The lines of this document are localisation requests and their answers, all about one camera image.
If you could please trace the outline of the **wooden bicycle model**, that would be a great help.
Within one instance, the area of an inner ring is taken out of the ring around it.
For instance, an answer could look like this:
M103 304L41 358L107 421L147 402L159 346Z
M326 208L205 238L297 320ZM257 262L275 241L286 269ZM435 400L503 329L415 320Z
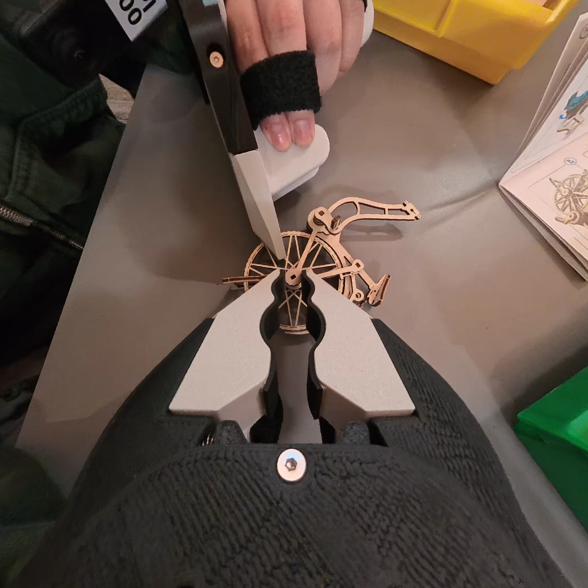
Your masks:
M222 283L232 289L250 290L276 269L285 270L285 293L279 305L280 329L290 335L308 334L306 297L302 292L302 272L312 270L355 305L380 305L391 276L374 281L360 259L341 243L345 227L358 221L417 221L420 212L410 202L381 203L360 197L347 197L329 208L317 207L309 213L305 231L282 232L285 258L278 259L264 244L251 253L244 275L225 277Z

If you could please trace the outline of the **green plastic bin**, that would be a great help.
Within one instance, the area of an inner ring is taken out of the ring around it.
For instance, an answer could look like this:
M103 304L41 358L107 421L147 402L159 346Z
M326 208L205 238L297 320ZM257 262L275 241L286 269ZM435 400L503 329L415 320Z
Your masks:
M521 411L515 435L587 528L587 368Z

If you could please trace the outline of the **person's left hand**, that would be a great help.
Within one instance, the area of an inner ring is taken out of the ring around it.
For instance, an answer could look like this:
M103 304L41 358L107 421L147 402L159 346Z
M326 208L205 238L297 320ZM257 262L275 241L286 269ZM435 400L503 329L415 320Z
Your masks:
M315 138L322 97L355 62L367 1L226 1L240 88L276 151Z

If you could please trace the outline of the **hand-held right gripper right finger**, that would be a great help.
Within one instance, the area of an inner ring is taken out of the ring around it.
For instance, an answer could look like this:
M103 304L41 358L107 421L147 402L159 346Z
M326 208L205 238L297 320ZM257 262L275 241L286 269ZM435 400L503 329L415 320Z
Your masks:
M329 424L410 416L415 405L370 316L303 271L306 329L314 339L307 400L315 419Z

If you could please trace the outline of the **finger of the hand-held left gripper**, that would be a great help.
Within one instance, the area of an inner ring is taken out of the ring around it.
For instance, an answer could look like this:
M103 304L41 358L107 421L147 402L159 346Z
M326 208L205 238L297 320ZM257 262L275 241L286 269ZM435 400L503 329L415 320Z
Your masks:
M253 232L271 253L284 259L282 232L260 152L230 153L229 157Z

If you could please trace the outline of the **white instruction booklet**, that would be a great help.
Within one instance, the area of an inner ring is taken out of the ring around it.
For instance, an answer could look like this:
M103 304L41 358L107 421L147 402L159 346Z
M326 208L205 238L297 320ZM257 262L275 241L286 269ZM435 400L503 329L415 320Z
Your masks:
M587 134L499 182L499 189L587 280Z

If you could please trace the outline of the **yellow plastic bin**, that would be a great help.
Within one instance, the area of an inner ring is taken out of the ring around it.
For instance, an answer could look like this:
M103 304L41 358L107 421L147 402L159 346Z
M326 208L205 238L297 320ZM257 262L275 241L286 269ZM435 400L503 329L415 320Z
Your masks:
M577 1L373 1L374 29L495 85L521 69Z

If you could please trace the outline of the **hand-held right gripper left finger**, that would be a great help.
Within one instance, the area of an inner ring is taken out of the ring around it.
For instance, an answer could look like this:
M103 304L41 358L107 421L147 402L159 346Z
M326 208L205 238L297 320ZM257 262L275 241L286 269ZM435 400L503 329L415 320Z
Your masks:
M282 271L274 270L212 319L169 405L175 415L234 420L249 430L279 413L270 340L279 330Z

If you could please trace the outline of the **grey desk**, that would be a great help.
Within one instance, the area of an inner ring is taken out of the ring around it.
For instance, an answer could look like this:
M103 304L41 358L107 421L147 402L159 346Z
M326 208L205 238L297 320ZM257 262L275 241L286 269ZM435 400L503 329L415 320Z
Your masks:
M496 189L567 34L497 86L373 34L323 101L329 158L277 211L286 229L349 195L421 212L344 231L373 277L392 275L373 316L466 401L537 535L587 587L586 533L511 430L587 364L587 284ZM221 279L256 245L213 126L187 77L146 71L17 442L65 492L127 394L229 300Z

